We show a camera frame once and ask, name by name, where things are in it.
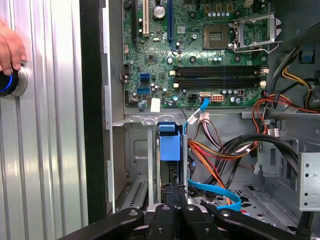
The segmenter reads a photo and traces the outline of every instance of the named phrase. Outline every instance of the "cpu socket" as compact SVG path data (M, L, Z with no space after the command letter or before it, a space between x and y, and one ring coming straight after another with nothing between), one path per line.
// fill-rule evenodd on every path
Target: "cpu socket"
M207 25L203 27L204 50L227 49L228 48L228 26Z

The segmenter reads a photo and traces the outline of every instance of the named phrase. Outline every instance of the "ribbed metal panel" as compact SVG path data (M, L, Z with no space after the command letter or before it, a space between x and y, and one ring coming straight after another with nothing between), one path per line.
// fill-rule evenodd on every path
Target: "ribbed metal panel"
M0 239L55 240L88 224L77 0L0 0L28 84L0 99Z

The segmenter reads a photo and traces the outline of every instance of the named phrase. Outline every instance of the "power button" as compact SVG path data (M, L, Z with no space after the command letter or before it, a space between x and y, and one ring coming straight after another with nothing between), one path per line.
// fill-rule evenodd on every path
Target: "power button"
M27 74L23 67L19 72L14 70L11 76L0 72L0 97L19 97L26 86Z

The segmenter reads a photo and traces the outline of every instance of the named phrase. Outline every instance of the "ram slot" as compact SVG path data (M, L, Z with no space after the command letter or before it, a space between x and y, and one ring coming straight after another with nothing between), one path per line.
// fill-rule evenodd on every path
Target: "ram slot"
M203 78L220 76L255 76L260 73L259 66L204 66L178 67L177 76L185 78Z
M149 0L142 0L143 9L143 29L142 35L149 37Z
M137 0L131 1L131 37L132 43L135 45L137 43Z
M259 85L259 77L246 78L176 78L181 89L201 88L255 88Z
M168 17L168 29L167 29L167 34L168 34L168 41L171 43L172 37L173 37L173 29L172 29L172 24L174 21L174 16L173 16L173 0L167 0L167 17Z

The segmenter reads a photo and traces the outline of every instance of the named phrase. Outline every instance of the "blue sata port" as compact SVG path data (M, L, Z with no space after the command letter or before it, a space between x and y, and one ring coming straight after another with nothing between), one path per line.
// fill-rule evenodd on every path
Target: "blue sata port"
M150 79L151 74L150 73L140 73L140 79Z
M149 87L140 87L136 89L136 92L138 94L150 94L150 88Z

